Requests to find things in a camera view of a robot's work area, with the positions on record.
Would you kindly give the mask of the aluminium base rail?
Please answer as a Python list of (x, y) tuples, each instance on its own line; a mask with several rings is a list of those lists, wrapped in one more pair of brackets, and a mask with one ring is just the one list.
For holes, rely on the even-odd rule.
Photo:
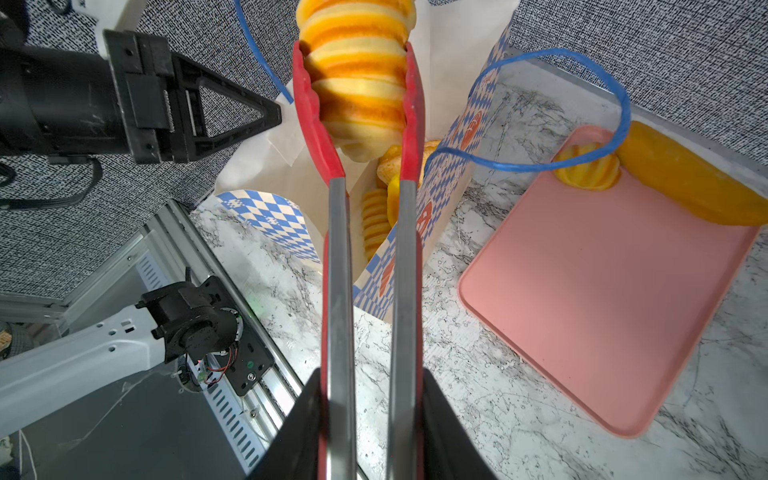
[[(121, 379), (160, 365), (180, 367), (207, 397), (250, 479), (320, 479), (320, 377), (297, 389), (282, 356), (177, 202), (145, 234), (185, 268), (181, 281), (78, 332), (1, 363), (1, 432), (28, 425)], [(241, 407), (268, 375), (292, 401), (274, 431), (258, 431)]]

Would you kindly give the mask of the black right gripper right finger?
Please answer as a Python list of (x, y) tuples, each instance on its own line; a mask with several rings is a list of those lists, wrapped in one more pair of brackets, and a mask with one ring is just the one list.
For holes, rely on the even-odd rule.
[(422, 407), (425, 479), (496, 479), (428, 369)]

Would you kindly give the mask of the pink plastic tray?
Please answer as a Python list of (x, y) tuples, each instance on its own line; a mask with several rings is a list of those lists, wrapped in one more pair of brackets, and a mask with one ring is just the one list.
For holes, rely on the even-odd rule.
[(537, 175), (458, 283), (464, 307), (608, 432), (642, 435), (758, 229), (700, 219), (629, 174)]

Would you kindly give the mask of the red kitchen tongs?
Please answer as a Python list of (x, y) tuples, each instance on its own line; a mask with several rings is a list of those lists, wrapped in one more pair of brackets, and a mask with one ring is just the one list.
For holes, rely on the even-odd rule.
[(321, 479), (356, 476), (354, 308), (371, 302), (391, 311), (386, 476), (422, 479), (423, 440), (422, 241), (417, 227), (417, 193), (425, 145), (425, 99), (417, 58), (406, 48), (402, 134), (400, 225), (371, 261), (362, 236), (350, 231), (343, 163), (320, 119), (320, 100), (311, 87), (301, 45), (293, 47), (293, 91), (298, 122), (309, 155), (329, 189), (324, 243), (320, 427), (317, 473)]

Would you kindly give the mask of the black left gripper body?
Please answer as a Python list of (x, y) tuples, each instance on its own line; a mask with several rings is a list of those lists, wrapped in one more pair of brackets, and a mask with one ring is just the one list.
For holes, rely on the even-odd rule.
[(168, 41), (131, 31), (106, 30), (116, 97), (128, 149), (138, 164), (174, 162), (168, 83), (174, 78)]

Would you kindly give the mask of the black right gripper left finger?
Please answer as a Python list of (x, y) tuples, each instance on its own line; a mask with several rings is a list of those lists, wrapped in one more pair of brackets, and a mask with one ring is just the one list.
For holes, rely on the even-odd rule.
[(248, 480), (318, 478), (321, 370), (315, 369)]

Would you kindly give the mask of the long oval bread loaf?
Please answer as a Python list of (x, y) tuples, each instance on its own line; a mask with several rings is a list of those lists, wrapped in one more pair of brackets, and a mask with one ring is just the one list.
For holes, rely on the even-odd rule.
[(644, 123), (631, 122), (616, 154), (635, 179), (699, 218), (728, 226), (767, 223), (766, 198)]

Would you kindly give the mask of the long braided pastry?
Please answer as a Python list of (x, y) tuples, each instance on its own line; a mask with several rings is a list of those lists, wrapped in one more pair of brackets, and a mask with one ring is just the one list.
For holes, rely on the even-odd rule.
[(373, 258), (390, 230), (387, 216), (387, 191), (385, 189), (368, 191), (362, 201), (363, 248), (367, 261)]

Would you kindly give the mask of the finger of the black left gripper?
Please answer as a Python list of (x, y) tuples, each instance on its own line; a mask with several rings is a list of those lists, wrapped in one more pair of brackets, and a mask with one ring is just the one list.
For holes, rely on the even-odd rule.
[(201, 160), (282, 123), (281, 107), (174, 53), (170, 87), (172, 158)]

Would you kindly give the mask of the checkered paper bag blue handles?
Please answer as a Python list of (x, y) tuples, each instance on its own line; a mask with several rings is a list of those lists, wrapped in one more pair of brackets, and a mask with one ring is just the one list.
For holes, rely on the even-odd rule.
[[(507, 52), (514, 32), (514, 2), (418, 2), (412, 36), (426, 96), (428, 138), (440, 141), (426, 162), (418, 192), (418, 229), (430, 251), (442, 233), (471, 170), (500, 71), (512, 64)], [(214, 195), (224, 208), (279, 247), (316, 268), (328, 227), (328, 190), (301, 135), (294, 105), (286, 120), (262, 138), (244, 142), (219, 175)], [(368, 164), (341, 159), (350, 191), (352, 233), (362, 236), (362, 198), (375, 183)], [(389, 311), (371, 302), (361, 309), (376, 318)]]

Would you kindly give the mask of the oval golden bread bun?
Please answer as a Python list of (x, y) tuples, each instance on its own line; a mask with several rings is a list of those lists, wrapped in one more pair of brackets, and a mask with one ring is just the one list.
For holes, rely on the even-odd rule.
[(395, 174), (387, 186), (387, 219), (393, 227), (399, 218), (400, 176)]

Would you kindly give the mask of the square glazed pastry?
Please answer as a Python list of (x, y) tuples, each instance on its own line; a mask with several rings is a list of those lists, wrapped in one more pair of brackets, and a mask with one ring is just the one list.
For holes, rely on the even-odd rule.
[[(425, 143), (419, 184), (422, 184), (423, 182), (426, 162), (429, 156), (437, 149), (439, 144), (440, 144), (439, 140), (431, 140)], [(388, 149), (383, 156), (381, 156), (378, 159), (378, 166), (377, 166), (376, 173), (379, 180), (383, 184), (389, 185), (390, 181), (395, 176), (400, 175), (401, 154), (402, 154), (402, 147), (400, 145), (394, 145), (390, 149)]]

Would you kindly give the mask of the small ridged yellow bun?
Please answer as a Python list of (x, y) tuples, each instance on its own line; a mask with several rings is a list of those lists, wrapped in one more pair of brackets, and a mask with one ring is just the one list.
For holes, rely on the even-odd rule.
[[(592, 142), (583, 145), (564, 147), (553, 159), (553, 162), (564, 162), (577, 156), (591, 153), (602, 147), (601, 143)], [(617, 184), (621, 177), (620, 160), (615, 153), (602, 157), (590, 163), (580, 164), (554, 171), (557, 179), (570, 187), (589, 190), (605, 191)]]

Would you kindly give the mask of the ridged golden bread roll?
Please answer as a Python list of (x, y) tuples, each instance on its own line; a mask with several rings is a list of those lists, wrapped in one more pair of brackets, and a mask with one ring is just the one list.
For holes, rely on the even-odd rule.
[(320, 121), (351, 160), (378, 159), (405, 128), (406, 43), (412, 1), (301, 1), (299, 43)]

